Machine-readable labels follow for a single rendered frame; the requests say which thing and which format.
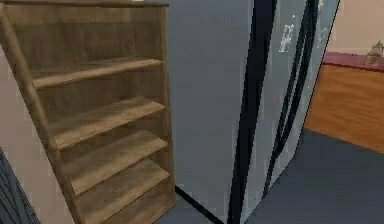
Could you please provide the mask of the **brown wooden shelf unit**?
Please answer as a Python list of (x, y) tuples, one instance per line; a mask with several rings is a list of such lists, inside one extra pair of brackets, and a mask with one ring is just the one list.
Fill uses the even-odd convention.
[(0, 0), (0, 46), (75, 224), (175, 203), (166, 5)]

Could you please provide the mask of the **grey fridge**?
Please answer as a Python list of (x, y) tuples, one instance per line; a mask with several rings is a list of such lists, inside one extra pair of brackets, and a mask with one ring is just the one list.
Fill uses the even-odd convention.
[(307, 0), (163, 0), (176, 188), (212, 224), (251, 224), (293, 163), (341, 0), (320, 0), (297, 115), (262, 198)]

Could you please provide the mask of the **wooden cupboard with maroon top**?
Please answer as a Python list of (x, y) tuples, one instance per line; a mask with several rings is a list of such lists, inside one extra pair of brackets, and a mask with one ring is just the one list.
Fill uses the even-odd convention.
[(326, 53), (305, 127), (384, 154), (384, 56)]

